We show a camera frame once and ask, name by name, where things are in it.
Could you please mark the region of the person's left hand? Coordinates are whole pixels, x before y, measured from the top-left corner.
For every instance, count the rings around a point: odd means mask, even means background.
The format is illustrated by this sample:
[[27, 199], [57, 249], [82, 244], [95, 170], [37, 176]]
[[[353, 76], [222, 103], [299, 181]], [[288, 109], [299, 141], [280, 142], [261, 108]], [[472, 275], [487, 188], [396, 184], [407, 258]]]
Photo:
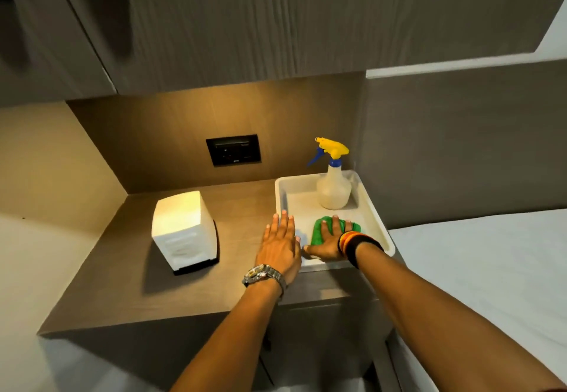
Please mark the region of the person's left hand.
[[284, 238], [279, 237], [279, 224], [281, 214], [272, 217], [272, 241], [264, 247], [264, 234], [261, 239], [259, 251], [255, 257], [255, 266], [268, 264], [283, 274], [287, 286], [290, 286], [301, 269], [301, 255], [294, 255], [295, 221], [288, 215], [287, 233]]

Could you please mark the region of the green cleaning cloth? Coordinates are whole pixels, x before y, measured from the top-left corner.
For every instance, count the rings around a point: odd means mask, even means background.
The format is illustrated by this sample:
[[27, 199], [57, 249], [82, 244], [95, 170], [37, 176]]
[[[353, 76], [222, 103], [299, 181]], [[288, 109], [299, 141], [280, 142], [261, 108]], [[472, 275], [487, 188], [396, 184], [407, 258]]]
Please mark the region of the green cleaning cloth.
[[[333, 227], [332, 227], [332, 217], [331, 216], [323, 216], [315, 221], [314, 228], [312, 231], [312, 237], [310, 241], [310, 245], [322, 245], [323, 244], [323, 235], [322, 235], [322, 222], [325, 222], [328, 227], [328, 233], [333, 235]], [[345, 231], [345, 220], [339, 219], [339, 226], [341, 232]], [[352, 231], [355, 232], [362, 232], [361, 226], [356, 223], [352, 222]]]

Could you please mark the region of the narrow grey cabinet door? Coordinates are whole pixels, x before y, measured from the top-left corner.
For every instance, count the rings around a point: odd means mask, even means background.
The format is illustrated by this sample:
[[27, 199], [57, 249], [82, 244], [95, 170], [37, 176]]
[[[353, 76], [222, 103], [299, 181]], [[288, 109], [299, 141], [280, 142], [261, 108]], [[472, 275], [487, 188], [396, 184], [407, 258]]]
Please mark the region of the narrow grey cabinet door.
[[115, 93], [69, 0], [0, 0], [0, 107]]

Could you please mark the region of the person's right hand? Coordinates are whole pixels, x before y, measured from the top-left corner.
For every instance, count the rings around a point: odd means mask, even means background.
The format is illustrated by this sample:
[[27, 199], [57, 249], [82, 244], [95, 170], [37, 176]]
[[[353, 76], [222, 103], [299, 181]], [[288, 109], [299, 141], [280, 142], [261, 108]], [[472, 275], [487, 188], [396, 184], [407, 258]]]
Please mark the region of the person's right hand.
[[[352, 230], [351, 223], [352, 223], [351, 220], [348, 219], [345, 220], [344, 232]], [[324, 256], [322, 261], [330, 262], [330, 261], [346, 260], [346, 258], [337, 249], [337, 241], [340, 235], [330, 235], [328, 233], [328, 227], [325, 222], [322, 222], [322, 235], [323, 235], [322, 254]]]

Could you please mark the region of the grey wooden headboard panel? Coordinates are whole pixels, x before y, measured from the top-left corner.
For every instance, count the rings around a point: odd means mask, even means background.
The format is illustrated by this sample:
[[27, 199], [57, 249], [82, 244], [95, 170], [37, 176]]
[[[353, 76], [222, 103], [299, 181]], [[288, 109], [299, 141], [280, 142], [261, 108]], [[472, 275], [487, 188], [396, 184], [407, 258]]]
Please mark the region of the grey wooden headboard panel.
[[356, 170], [389, 229], [567, 208], [567, 59], [367, 81]]

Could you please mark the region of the person's right forearm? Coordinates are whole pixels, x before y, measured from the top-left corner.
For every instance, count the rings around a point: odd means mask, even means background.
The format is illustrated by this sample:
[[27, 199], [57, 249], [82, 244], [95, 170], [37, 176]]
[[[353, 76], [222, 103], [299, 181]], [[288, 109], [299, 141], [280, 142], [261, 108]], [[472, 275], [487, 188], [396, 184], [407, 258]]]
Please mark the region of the person's right forearm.
[[567, 392], [542, 362], [485, 317], [369, 242], [354, 252], [439, 392]]

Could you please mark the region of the black wall power outlet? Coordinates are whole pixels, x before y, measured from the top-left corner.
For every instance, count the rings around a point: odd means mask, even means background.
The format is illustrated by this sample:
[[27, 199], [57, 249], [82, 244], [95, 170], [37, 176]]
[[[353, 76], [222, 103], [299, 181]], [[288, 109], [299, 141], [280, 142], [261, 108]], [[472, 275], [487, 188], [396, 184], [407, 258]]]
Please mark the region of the black wall power outlet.
[[259, 138], [256, 134], [208, 138], [205, 142], [215, 167], [261, 162]]

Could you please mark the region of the white plastic tray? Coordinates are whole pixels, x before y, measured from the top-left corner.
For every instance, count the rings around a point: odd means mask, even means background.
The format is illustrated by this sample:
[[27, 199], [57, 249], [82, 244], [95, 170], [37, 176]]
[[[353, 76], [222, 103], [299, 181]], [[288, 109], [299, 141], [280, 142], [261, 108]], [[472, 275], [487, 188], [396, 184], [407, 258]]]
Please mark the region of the white plastic tray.
[[393, 257], [396, 247], [386, 226], [374, 207], [363, 182], [355, 171], [343, 171], [351, 182], [351, 195], [344, 208], [334, 211], [323, 208], [317, 200], [316, 183], [323, 174], [288, 176], [275, 182], [276, 212], [287, 210], [295, 218], [296, 234], [301, 245], [310, 245], [315, 221], [323, 216], [337, 215], [358, 223], [362, 233], [377, 240], [385, 252]]

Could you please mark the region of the bed with white sheet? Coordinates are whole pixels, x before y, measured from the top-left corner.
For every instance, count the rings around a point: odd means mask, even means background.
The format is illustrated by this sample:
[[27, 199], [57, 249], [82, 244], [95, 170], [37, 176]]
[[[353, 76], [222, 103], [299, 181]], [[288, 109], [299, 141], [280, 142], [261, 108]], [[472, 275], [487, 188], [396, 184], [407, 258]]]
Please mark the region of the bed with white sheet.
[[567, 209], [395, 229], [413, 272], [496, 325], [567, 384]]

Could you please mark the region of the white tissue box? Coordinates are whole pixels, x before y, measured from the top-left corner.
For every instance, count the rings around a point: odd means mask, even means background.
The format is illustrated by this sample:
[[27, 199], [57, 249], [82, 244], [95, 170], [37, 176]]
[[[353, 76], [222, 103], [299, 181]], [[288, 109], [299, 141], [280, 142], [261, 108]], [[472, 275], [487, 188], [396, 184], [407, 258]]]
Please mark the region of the white tissue box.
[[216, 223], [199, 190], [160, 199], [152, 217], [151, 237], [176, 276], [220, 261]]

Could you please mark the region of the silver metal wristwatch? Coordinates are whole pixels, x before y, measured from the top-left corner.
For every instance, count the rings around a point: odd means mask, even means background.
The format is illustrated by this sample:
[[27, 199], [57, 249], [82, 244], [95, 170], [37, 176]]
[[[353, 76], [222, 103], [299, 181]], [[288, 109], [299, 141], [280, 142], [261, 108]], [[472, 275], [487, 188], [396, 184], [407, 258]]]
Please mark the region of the silver metal wristwatch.
[[260, 281], [272, 279], [280, 286], [280, 300], [287, 290], [287, 282], [278, 270], [268, 264], [259, 264], [251, 268], [243, 277], [242, 284], [247, 288], [248, 286]]

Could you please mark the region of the grey wooden nightstand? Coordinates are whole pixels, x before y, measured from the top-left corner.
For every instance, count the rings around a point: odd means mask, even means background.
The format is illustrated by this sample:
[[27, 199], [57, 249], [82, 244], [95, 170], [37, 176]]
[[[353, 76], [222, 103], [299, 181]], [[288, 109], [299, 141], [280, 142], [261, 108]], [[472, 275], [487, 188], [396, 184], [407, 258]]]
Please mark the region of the grey wooden nightstand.
[[[129, 195], [40, 326], [168, 390], [242, 296], [261, 234], [276, 211], [274, 180], [196, 187], [216, 222], [218, 264], [175, 276], [151, 237], [159, 199]], [[328, 390], [363, 376], [392, 329], [353, 268], [300, 273], [274, 310], [254, 386]]]

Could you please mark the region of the black and orange wristbands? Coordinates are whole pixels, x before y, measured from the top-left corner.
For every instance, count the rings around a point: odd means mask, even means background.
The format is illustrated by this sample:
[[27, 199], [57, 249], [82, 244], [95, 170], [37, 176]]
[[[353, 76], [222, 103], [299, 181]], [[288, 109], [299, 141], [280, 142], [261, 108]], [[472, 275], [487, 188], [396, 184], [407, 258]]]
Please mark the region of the black and orange wristbands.
[[358, 231], [346, 231], [339, 237], [337, 241], [337, 249], [338, 251], [350, 262], [350, 264], [359, 269], [358, 267], [358, 260], [356, 256], [356, 251], [359, 245], [363, 243], [368, 243], [373, 245], [374, 247], [378, 248], [382, 252], [385, 252], [384, 248], [381, 244], [371, 238], [370, 236], [358, 232]]

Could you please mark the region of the person's left forearm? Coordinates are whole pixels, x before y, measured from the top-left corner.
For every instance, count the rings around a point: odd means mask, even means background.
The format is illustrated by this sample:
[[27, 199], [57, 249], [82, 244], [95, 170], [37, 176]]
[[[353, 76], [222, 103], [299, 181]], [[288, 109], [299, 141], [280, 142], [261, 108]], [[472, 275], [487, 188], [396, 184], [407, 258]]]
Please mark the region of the person's left forearm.
[[248, 286], [170, 392], [251, 392], [263, 337], [280, 296], [280, 284], [273, 279]]

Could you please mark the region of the spray bottle with yellow nozzle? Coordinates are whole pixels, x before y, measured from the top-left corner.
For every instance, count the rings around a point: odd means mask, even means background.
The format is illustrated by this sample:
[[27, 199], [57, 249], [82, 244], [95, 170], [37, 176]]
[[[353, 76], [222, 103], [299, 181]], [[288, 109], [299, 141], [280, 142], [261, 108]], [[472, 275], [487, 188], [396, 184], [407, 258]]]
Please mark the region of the spray bottle with yellow nozzle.
[[329, 210], [340, 210], [348, 203], [351, 195], [351, 182], [344, 177], [342, 157], [350, 150], [342, 143], [328, 138], [316, 137], [316, 154], [307, 166], [313, 165], [325, 154], [329, 155], [328, 170], [316, 183], [317, 200]]

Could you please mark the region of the wide grey cabinet door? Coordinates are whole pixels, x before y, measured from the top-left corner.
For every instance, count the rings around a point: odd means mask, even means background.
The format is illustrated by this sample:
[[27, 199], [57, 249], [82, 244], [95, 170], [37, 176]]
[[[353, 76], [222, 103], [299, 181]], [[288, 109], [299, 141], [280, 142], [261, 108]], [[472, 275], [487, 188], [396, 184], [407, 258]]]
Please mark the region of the wide grey cabinet door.
[[69, 0], [122, 95], [530, 53], [564, 0]]

